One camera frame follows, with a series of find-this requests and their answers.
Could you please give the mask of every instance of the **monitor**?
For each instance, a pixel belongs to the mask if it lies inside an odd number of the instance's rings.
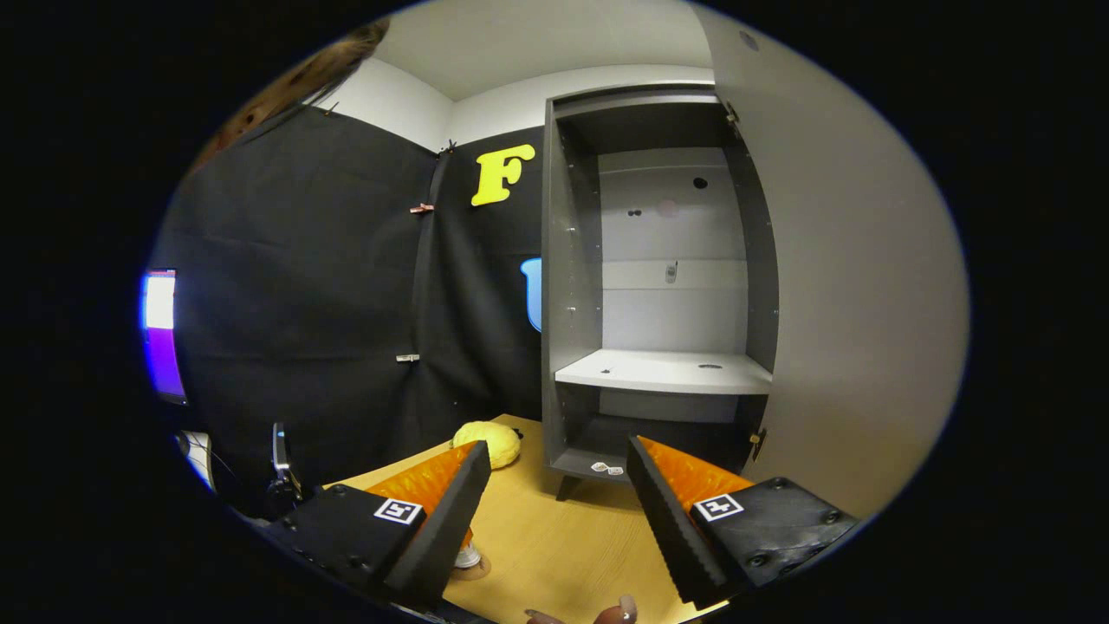
[[[177,368],[177,350],[173,344],[173,293],[176,282],[175,268],[146,272],[142,288],[142,329],[146,367],[154,390],[170,403],[187,406]]]

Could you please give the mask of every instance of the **table surface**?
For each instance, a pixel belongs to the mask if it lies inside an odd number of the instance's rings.
[[[484,579],[452,579],[446,600],[502,624],[526,623],[525,608],[589,624],[621,594],[635,597],[639,621],[650,624],[686,622],[726,604],[698,611],[681,602],[631,487],[587,480],[556,501],[560,477],[543,469],[541,423],[508,415],[494,422],[523,440],[520,457],[492,471],[470,524],[491,570]],[[444,442],[339,483],[365,490],[447,449]]]

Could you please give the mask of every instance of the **open cabinet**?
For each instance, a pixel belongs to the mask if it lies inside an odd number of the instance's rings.
[[[777,272],[728,111],[706,84],[576,93],[548,101],[543,149],[543,436],[569,478],[559,497],[582,478],[628,482],[630,434],[737,472],[772,382]]]

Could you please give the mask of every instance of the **blue object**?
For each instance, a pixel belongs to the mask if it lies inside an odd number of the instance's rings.
[[[528,277],[528,320],[537,333],[542,333],[543,323],[543,259],[532,257],[520,263],[520,272]]]

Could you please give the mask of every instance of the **cabinet shelf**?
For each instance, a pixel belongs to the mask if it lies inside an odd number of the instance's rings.
[[[599,349],[556,371],[554,381],[680,395],[769,395],[772,376],[746,356]]]

